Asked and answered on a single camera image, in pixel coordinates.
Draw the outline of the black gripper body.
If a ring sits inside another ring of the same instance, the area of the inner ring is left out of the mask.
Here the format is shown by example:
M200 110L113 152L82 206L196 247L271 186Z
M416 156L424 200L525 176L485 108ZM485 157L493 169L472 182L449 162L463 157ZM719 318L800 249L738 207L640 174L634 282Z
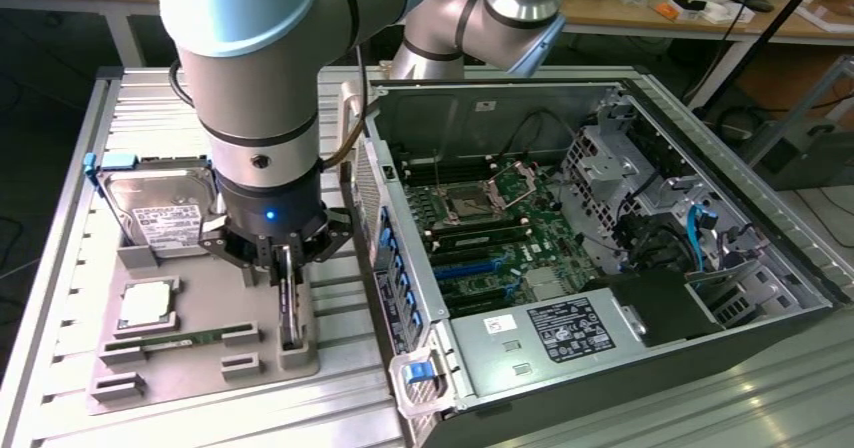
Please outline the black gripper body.
M289 248L293 232L311 236L327 223L320 173L321 166L316 164L295 180L268 188L243 186L217 174L227 216L217 231L232 231L245 239L264 236L273 248Z

